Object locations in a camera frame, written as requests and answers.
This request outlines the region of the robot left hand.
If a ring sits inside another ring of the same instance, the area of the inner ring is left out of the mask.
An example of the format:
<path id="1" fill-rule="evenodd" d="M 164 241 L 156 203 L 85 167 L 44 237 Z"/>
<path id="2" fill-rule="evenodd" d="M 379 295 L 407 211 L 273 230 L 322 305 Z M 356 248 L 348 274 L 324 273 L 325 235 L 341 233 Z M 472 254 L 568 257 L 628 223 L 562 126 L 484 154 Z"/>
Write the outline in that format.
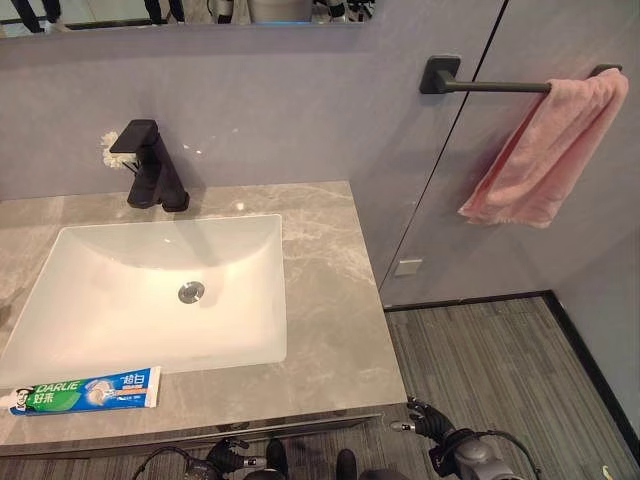
<path id="1" fill-rule="evenodd" d="M 247 450 L 249 444 L 244 440 L 223 438 L 209 451 L 206 461 L 223 473 L 240 470 L 245 466 L 245 457 L 238 454 L 235 448 Z"/>

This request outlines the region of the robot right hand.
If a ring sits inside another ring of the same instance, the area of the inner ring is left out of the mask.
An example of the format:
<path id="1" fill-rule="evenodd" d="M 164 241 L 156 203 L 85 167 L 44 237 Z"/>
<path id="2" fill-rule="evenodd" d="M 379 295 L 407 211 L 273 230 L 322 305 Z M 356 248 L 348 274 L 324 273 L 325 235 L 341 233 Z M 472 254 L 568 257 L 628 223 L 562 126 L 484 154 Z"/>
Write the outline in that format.
<path id="1" fill-rule="evenodd" d="M 407 397 L 406 408 L 409 410 L 409 419 L 392 421 L 389 428 L 398 433 L 413 432 L 443 449 L 447 438 L 455 431 L 451 420 L 440 410 L 414 396 Z"/>

